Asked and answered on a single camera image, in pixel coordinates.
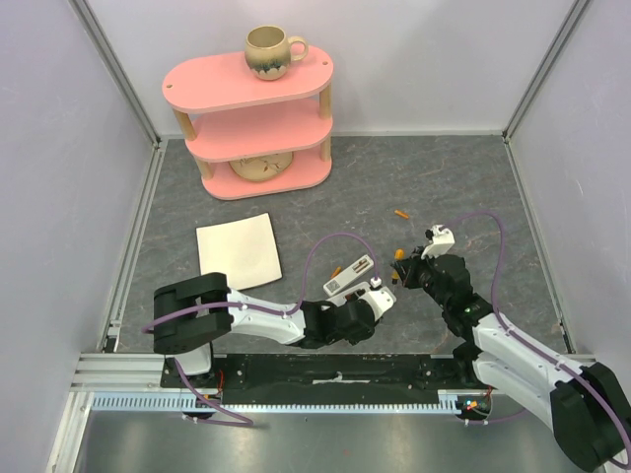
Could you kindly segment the white air conditioner remote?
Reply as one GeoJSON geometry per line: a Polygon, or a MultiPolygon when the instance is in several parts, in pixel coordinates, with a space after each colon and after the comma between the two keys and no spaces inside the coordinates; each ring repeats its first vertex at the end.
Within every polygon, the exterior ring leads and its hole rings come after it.
{"type": "Polygon", "coordinates": [[[364,276],[374,268],[374,260],[368,254],[360,257],[353,264],[340,270],[334,277],[323,285],[324,292],[329,296],[335,296],[352,283],[364,276]]]}

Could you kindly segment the orange handled screwdriver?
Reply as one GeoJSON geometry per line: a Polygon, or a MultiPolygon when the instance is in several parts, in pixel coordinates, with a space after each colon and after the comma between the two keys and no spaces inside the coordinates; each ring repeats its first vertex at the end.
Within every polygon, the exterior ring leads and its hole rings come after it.
{"type": "Polygon", "coordinates": [[[391,272],[391,283],[396,286],[400,281],[400,276],[395,266],[399,261],[402,261],[405,257],[405,252],[403,248],[398,248],[394,253],[393,262],[391,264],[392,272],[391,272]]]}

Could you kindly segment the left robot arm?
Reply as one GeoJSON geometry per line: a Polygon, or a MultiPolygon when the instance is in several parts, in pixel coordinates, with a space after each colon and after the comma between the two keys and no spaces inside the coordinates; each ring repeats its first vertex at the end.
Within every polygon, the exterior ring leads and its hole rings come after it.
{"type": "Polygon", "coordinates": [[[154,293],[154,320],[142,328],[156,354],[173,358],[182,376],[205,387],[216,376],[212,342],[228,333],[314,350],[371,338],[396,298],[379,279],[360,283],[327,300],[275,304],[248,296],[210,273],[164,286],[154,293]]]}

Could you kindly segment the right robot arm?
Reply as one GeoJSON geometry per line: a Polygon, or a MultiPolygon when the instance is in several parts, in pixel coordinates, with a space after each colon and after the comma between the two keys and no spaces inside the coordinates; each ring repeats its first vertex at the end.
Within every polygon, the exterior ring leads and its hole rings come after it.
{"type": "Polygon", "coordinates": [[[537,417],[579,468],[606,463],[629,469],[618,455],[630,451],[630,403],[606,365],[584,365],[527,335],[474,292],[463,258],[413,255],[393,270],[406,289],[423,290],[462,339],[454,350],[454,381],[497,388],[537,417]]]}

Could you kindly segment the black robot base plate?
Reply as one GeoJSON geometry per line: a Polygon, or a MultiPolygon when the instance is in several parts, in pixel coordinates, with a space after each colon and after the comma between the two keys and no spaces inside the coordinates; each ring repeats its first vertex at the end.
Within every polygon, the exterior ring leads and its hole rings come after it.
{"type": "Polygon", "coordinates": [[[451,356],[429,354],[228,354],[218,355],[209,372],[190,374],[197,389],[254,389],[267,385],[311,385],[336,378],[428,389],[484,389],[473,374],[451,356]]]}

